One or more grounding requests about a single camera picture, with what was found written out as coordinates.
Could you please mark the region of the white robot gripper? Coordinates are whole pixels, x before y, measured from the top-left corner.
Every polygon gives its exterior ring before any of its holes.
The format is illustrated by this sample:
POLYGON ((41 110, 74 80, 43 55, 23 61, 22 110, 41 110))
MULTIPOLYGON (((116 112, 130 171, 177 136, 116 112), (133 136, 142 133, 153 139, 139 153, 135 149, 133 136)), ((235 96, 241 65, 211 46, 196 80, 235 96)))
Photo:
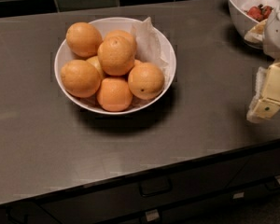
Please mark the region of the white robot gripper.
POLYGON ((261 123, 280 110, 280 2, 269 16, 263 38, 263 50, 275 60, 267 69, 260 67, 255 80, 255 95, 246 119, 261 123))

